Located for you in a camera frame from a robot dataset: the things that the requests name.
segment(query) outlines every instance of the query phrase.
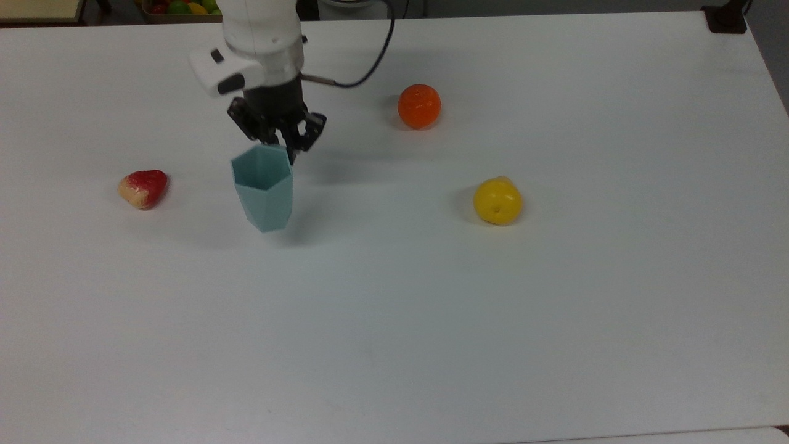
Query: white table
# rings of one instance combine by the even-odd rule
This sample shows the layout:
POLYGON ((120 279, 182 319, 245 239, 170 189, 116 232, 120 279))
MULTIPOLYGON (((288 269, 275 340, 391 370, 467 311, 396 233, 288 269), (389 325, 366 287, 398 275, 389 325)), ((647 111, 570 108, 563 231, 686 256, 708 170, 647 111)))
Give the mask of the white table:
MULTIPOLYGON (((386 23, 307 23, 352 80, 386 23)), ((789 423, 789 119, 701 13, 398 23, 247 223, 218 24, 0 30, 0 442, 496 443, 789 423), (406 130, 397 95, 438 89, 406 130), (115 186, 167 172, 140 212, 115 186), (486 227, 471 190, 527 200, 486 227)))

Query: strawberry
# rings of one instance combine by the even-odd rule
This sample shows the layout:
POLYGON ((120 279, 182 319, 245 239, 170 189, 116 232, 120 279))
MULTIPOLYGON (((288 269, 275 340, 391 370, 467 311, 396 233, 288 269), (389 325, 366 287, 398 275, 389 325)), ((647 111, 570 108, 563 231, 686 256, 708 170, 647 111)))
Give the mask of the strawberry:
POLYGON ((118 194, 138 209, 149 209, 162 197, 167 175, 159 170, 135 171, 118 184, 118 194))

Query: light blue cup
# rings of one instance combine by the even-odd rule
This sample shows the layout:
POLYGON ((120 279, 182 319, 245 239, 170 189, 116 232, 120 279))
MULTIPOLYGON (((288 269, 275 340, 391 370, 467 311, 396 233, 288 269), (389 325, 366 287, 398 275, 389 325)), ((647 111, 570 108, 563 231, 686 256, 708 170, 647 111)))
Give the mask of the light blue cup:
POLYGON ((285 147, 256 145, 230 163, 236 193, 249 222, 263 233, 282 230, 294 200, 293 170, 285 147))

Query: fruit basket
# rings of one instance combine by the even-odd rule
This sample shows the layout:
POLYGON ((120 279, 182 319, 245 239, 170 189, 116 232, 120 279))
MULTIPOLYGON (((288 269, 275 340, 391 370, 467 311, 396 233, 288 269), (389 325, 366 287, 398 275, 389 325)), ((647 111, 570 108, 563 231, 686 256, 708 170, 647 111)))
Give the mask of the fruit basket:
POLYGON ((142 10, 145 23, 149 24, 173 24, 173 23, 222 23, 221 15, 214 14, 193 14, 193 13, 151 13, 155 6, 155 0, 142 0, 140 9, 142 10))

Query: lemon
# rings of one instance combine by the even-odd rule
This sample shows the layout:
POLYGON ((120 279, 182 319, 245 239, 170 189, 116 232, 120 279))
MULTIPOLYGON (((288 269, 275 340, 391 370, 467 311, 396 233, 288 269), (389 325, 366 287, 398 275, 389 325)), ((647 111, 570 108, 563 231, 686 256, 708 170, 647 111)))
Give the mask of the lemon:
POLYGON ((193 14, 201 16, 208 15, 208 11, 199 3, 187 3, 187 5, 189 5, 193 14))
POLYGON ((522 209, 521 193, 506 176, 482 182, 474 193, 474 210, 482 220, 491 224, 510 224, 522 209))

